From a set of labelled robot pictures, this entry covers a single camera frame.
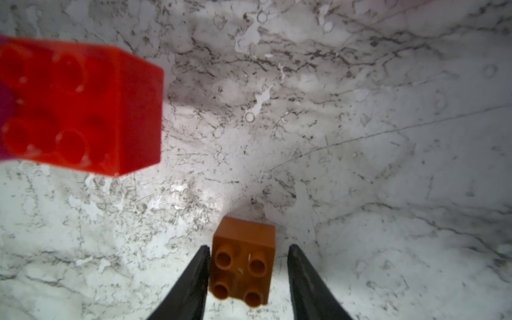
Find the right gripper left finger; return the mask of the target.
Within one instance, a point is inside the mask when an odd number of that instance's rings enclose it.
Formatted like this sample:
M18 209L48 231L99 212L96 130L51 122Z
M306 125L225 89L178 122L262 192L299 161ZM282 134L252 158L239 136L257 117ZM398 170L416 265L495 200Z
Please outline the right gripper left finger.
M202 320L209 285L210 258L209 247L202 245L148 319Z

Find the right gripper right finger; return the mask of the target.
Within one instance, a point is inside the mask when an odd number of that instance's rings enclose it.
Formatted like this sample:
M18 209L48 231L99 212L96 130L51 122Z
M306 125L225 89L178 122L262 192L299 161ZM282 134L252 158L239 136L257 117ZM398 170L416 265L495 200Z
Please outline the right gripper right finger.
M296 244L289 246L287 267L295 319L352 320Z

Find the orange small lego brick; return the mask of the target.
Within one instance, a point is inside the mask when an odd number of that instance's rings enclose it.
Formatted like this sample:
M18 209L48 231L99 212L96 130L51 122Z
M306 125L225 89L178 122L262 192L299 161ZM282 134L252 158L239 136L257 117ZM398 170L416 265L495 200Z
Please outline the orange small lego brick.
M273 225L224 217L213 235L210 292L250 307L266 305L275 252Z

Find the red long lego brick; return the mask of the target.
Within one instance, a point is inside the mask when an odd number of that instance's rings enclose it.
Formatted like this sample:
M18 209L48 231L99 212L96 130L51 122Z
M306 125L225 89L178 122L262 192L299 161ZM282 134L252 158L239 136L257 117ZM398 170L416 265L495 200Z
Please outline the red long lego brick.
M1 38L15 159L119 177L158 164L164 70L109 45Z

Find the pink small lego brick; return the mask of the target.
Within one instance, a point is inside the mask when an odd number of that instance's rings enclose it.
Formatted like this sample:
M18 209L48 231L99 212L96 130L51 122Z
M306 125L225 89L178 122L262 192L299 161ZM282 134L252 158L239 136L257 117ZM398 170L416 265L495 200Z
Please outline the pink small lego brick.
M0 128L3 128L15 113L12 92L3 82L1 82L0 85L0 104ZM5 143L3 142L3 131L1 131L0 148L1 161L7 161L15 158L14 155L9 153Z

